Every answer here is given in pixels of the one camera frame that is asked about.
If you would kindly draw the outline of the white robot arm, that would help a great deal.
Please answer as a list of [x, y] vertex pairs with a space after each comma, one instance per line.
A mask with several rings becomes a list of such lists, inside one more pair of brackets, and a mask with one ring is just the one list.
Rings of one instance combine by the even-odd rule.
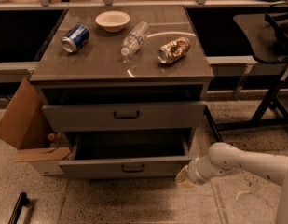
[[246, 171], [281, 186], [275, 224], [288, 224], [288, 156], [243, 151], [228, 143], [216, 142], [208, 154], [194, 158], [175, 177], [181, 187], [203, 185], [212, 178]]

